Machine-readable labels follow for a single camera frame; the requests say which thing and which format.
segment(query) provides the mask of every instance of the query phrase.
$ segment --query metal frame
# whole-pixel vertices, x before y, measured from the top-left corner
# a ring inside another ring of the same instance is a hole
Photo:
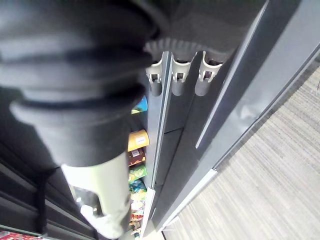
[[[106,239],[98,235],[86,222],[77,211],[75,203],[55,190],[50,183],[46,184],[44,202],[41,203],[45,208],[43,213],[39,208],[39,186],[2,163],[0,185],[1,229],[31,236],[44,236],[47,239]],[[41,222],[41,214],[45,216],[44,222]]]
[[[198,146],[199,150],[204,150],[204,154],[173,204],[156,225],[157,230],[165,227],[169,216],[208,170],[223,161],[316,57],[320,48],[320,32],[317,31],[320,28],[319,12],[320,2],[301,1],[280,33],[273,31],[272,24],[269,25],[270,19],[264,19],[268,15],[262,16],[259,26],[255,28],[255,36],[237,65],[216,112],[208,120],[210,124],[201,141],[204,144]],[[273,35],[273,42],[266,42],[267,35]]]

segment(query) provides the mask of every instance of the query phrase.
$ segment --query green snack package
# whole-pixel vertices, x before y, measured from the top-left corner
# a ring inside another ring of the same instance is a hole
[[[133,167],[129,170],[129,183],[147,175],[147,169],[144,165]]]

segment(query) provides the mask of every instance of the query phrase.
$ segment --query gray panel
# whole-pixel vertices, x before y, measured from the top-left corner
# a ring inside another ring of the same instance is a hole
[[[195,145],[209,116],[210,110],[215,104],[215,100],[218,97],[232,61],[233,56],[221,67],[210,86],[209,92],[205,96],[200,97],[194,95],[187,126],[182,132],[181,140],[172,160],[165,186],[161,192],[152,218],[154,224],[161,221],[165,212],[173,204],[186,182],[190,179],[192,173],[198,167],[198,162],[202,154],[195,148]]]
[[[190,106],[195,96],[195,85],[199,76],[199,67],[202,56],[202,52],[199,52],[193,59],[189,74],[184,83],[185,86],[182,95],[176,96],[170,91],[171,98],[165,123],[165,133],[183,128],[185,126]]]
[[[157,167],[157,147],[159,141],[161,141],[161,120],[165,113],[163,111],[164,106],[167,104],[166,89],[168,84],[168,75],[170,72],[171,65],[171,54],[165,52],[162,60],[162,94],[160,96],[153,96],[150,90],[150,84],[145,72],[140,75],[140,82],[145,85],[146,97],[148,103],[147,116],[146,113],[136,113],[133,116],[133,123],[131,123],[132,128],[143,127],[149,137],[149,146],[145,148],[145,167],[147,171],[147,176],[144,177],[144,184],[147,187],[153,187],[154,168]]]
[[[182,129],[171,131],[163,135],[163,141],[160,151],[159,164],[157,168],[155,186],[163,185],[174,158]]]
[[[269,48],[269,43],[266,41],[270,38],[270,34],[277,34],[279,28],[283,28],[285,16],[289,17],[286,13],[294,10],[290,9],[290,4],[287,8],[283,8],[284,6],[279,8],[277,4],[281,5],[278,2],[271,6],[273,7],[272,13],[278,13],[277,15],[270,15],[266,19],[267,16],[264,14],[262,17],[261,22],[264,22],[264,25],[259,25],[259,29],[247,47],[244,58],[237,67],[231,82],[233,84],[228,87],[224,99],[210,121],[206,135],[210,135],[211,138],[214,136],[214,138],[210,140],[210,137],[205,136],[203,143],[209,142],[208,149],[190,176],[190,180],[187,181],[163,218],[157,223],[153,221],[157,229],[162,226],[205,173],[223,159],[248,129],[297,79],[302,69],[310,62],[311,56],[314,56],[318,50],[320,31],[316,29],[320,28],[319,1],[302,1],[279,39],[273,38],[274,46],[270,51],[263,49],[264,46]],[[260,62],[262,56],[259,53],[265,54],[265,60],[262,62]],[[245,80],[250,77],[253,79],[246,82]],[[245,89],[241,88],[243,84],[246,84]],[[242,94],[237,96],[235,106],[228,106],[228,100],[233,99],[232,94],[235,94],[236,91],[242,91]]]

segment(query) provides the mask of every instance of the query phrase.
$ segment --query white clip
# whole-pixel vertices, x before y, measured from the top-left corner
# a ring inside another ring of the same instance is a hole
[[[217,75],[218,71],[220,70],[222,63],[218,65],[209,65],[205,61],[206,51],[203,51],[203,57],[199,68],[199,80],[200,82],[208,82],[211,83],[211,81],[214,79],[214,77]]]

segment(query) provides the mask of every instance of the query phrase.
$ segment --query gray carpet floor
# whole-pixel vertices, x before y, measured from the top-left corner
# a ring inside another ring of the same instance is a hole
[[[319,65],[230,153],[167,240],[320,240]]]

